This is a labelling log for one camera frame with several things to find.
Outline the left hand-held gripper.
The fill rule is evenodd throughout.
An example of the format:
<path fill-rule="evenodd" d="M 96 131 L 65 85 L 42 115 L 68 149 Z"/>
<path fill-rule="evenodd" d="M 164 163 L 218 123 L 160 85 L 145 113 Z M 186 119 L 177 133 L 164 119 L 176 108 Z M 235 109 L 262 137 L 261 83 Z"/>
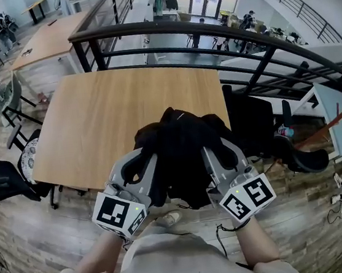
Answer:
<path fill-rule="evenodd" d="M 158 158 L 154 153 L 143 165 L 141 152 L 138 148 L 121 157 L 112 168 L 107 187 L 97 194 L 92 222 L 119 236 L 132 236 L 151 205 L 149 194 Z M 141 173 L 141 179 L 134 181 Z"/>

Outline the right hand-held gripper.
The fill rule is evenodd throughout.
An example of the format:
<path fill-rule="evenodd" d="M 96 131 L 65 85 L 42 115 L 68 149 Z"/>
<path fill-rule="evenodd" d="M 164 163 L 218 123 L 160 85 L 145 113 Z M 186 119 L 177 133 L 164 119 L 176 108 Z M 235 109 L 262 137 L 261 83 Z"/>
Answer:
<path fill-rule="evenodd" d="M 271 204 L 277 197 L 276 193 L 267 176 L 258 173 L 256 168 L 249 164 L 237 145 L 223 137 L 221 141 L 234 157 L 237 170 L 243 173 L 227 182 L 225 169 L 214 152 L 203 147 L 201 154 L 204 165 L 214 182 L 212 187 L 207 189 L 207 194 L 214 207 L 223 208 L 235 221 L 250 219 Z"/>

